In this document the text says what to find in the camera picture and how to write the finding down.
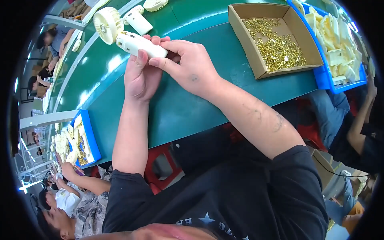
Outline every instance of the jeans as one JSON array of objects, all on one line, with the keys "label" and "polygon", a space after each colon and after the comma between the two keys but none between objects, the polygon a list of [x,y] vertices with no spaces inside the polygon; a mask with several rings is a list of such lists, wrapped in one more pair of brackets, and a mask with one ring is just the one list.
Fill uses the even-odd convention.
[{"label": "jeans", "polygon": [[325,201],[325,209],[327,211],[328,217],[333,219],[335,223],[341,226],[343,218],[352,210],[356,204],[355,198],[352,196],[353,189],[351,185],[351,178],[345,177],[344,184],[344,205],[340,206],[338,203],[335,203],[330,200]]},{"label": "jeans", "polygon": [[321,140],[329,149],[350,110],[347,97],[344,93],[333,94],[323,89],[315,90],[307,96],[319,123]]}]

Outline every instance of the cardboard carton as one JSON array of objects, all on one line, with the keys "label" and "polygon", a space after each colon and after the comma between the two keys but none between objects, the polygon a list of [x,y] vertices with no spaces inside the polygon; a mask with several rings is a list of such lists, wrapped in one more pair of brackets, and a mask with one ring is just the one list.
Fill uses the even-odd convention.
[{"label": "cardboard carton", "polygon": [[[272,28],[278,35],[291,35],[292,40],[301,48],[306,59],[306,66],[283,68],[267,71],[261,54],[247,28],[242,22],[245,18],[280,18],[281,25]],[[307,71],[324,63],[319,50],[301,18],[295,10],[287,5],[273,3],[237,3],[228,6],[228,19],[239,39],[256,79],[276,76],[285,73]]]}]

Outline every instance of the black t-shirt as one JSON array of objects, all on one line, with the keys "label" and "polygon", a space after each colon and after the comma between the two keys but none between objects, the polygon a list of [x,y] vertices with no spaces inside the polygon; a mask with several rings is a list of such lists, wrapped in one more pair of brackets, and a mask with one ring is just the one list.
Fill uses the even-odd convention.
[{"label": "black t-shirt", "polygon": [[376,174],[383,167],[384,145],[382,132],[371,124],[364,123],[361,134],[365,135],[364,148],[361,156],[350,145],[347,133],[352,126],[354,117],[348,112],[343,124],[337,132],[328,153],[333,159],[361,171]]},{"label": "black t-shirt", "polygon": [[114,170],[103,232],[173,223],[206,228],[219,239],[323,240],[328,217],[308,148],[259,163],[228,160],[157,195],[140,174]]}]

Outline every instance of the white shirt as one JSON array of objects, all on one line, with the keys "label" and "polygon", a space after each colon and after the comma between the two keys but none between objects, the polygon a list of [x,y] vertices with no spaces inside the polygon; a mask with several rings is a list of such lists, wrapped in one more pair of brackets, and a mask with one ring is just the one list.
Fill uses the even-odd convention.
[{"label": "white shirt", "polygon": [[72,216],[73,211],[80,203],[81,198],[75,194],[61,188],[55,196],[57,208],[64,210],[69,217]]}]

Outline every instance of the woman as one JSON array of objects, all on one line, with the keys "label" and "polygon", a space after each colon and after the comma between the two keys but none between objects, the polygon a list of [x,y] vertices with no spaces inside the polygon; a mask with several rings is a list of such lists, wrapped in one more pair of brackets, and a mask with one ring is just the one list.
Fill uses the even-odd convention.
[{"label": "woman", "polygon": [[57,25],[55,28],[44,31],[37,39],[36,47],[41,49],[45,45],[49,46],[53,59],[48,65],[49,71],[52,71],[59,58],[62,57],[64,47],[71,38],[74,29],[70,27]]}]

